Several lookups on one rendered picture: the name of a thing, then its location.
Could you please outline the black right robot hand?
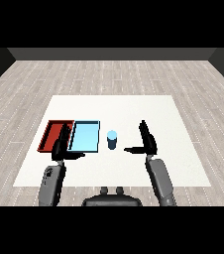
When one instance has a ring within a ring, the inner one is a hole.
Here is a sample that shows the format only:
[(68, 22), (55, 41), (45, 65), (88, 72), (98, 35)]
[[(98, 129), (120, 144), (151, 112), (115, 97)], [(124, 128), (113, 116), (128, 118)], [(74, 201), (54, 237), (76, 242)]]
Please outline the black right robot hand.
[(139, 124), (139, 130), (141, 133), (143, 146), (125, 148), (124, 151), (132, 154), (155, 155), (158, 152), (157, 142), (155, 137), (150, 133), (148, 125), (145, 120), (143, 120)]

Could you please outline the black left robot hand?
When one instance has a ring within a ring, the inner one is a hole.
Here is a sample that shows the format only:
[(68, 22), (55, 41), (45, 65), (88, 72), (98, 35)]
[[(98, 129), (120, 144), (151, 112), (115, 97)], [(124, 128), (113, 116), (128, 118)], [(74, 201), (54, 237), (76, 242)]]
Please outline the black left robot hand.
[(52, 149), (52, 160), (63, 161), (63, 160), (77, 160), (85, 156), (84, 153), (71, 153), (67, 150), (67, 144), (70, 134), (70, 128), (66, 123), (62, 124), (58, 138), (55, 140)]

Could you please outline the red shallow open box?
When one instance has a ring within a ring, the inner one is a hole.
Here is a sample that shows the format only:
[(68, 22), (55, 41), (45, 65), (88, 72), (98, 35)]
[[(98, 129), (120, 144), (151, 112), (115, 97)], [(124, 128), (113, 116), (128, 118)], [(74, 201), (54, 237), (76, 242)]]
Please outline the red shallow open box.
[(50, 153), (53, 149), (55, 140), (59, 136), (62, 125), (66, 124), (69, 129), (72, 129), (73, 123), (73, 120), (50, 120), (37, 151), (40, 153)]

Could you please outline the light blue shallow open box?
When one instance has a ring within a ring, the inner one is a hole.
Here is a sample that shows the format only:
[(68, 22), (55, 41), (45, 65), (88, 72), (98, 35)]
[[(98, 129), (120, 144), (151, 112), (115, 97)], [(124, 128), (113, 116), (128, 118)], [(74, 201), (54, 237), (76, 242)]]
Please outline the light blue shallow open box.
[(67, 150), (71, 153), (97, 153), (99, 130), (98, 120), (76, 120)]

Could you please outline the small blue can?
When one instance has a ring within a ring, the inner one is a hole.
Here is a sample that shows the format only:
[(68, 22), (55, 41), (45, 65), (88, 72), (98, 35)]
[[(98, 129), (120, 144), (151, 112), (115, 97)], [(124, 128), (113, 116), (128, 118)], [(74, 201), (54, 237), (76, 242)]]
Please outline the small blue can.
[(107, 143), (110, 150), (114, 150), (117, 144), (117, 133), (114, 130), (110, 130), (107, 133)]

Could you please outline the dark grey robot body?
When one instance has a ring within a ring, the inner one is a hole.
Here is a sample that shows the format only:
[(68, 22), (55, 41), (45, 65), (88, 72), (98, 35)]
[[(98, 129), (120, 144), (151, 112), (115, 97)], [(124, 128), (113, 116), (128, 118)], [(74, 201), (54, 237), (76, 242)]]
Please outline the dark grey robot body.
[(86, 198), (82, 206), (142, 206), (138, 198), (124, 194), (122, 187), (116, 188), (115, 194), (109, 194), (107, 187), (102, 187), (99, 195)]

